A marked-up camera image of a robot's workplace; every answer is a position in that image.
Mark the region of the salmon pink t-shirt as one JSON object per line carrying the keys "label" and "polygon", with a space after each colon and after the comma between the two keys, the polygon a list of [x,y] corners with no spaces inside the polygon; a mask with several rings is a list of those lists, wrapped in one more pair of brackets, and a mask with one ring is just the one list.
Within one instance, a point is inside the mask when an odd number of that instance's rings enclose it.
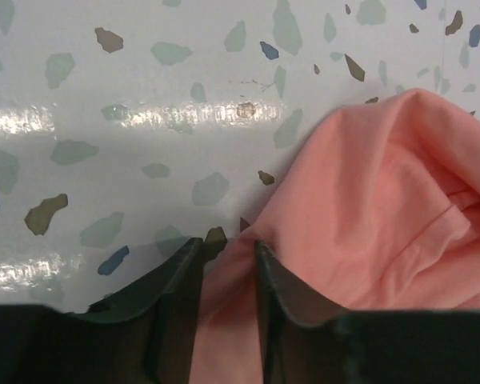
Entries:
{"label": "salmon pink t-shirt", "polygon": [[208,273],[192,383],[262,381],[257,240],[349,309],[480,309],[480,122],[425,90],[327,117]]}

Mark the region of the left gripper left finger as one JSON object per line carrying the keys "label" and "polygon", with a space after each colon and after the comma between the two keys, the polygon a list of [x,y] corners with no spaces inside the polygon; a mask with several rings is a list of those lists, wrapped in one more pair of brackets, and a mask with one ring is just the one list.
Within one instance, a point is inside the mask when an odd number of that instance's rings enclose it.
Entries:
{"label": "left gripper left finger", "polygon": [[200,278],[200,238],[87,312],[0,305],[0,383],[154,382],[170,302]]}

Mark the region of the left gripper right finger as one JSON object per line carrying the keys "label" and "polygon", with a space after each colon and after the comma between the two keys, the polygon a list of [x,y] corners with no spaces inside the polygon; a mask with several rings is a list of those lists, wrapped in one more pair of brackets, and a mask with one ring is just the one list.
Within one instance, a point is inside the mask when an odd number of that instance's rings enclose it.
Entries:
{"label": "left gripper right finger", "polygon": [[254,245],[266,383],[480,383],[480,310],[352,311]]}

